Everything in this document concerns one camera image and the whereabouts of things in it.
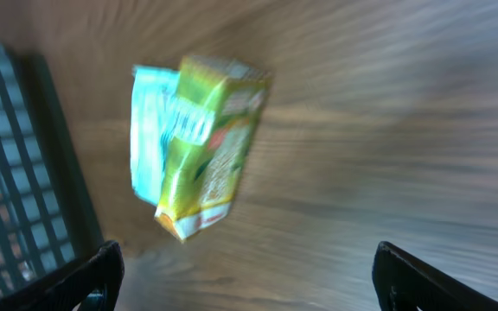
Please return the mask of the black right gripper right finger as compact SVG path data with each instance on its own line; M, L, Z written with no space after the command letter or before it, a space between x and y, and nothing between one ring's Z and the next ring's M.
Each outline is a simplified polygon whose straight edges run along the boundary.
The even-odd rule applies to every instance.
M498 301L387 241L378 244L372 280L382 311L498 311Z

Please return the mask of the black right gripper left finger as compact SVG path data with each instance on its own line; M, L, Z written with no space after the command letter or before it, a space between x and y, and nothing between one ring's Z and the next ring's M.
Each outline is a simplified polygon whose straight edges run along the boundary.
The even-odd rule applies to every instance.
M0 311L113 311L124 274L119 243L109 240L92 254L0 299Z

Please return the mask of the light green wipes pack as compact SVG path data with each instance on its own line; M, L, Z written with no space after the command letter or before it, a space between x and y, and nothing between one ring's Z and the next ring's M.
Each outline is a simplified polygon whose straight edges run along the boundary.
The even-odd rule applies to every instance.
M179 73L162 67L132 68L130 168L134 193L157 205L170 140L166 130Z

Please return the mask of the green yellow juice carton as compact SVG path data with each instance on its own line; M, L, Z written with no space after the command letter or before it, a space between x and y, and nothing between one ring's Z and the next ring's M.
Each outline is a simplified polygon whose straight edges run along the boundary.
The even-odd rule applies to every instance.
M271 83L271 72L236 59L182 59L155 214L178 240L229 214Z

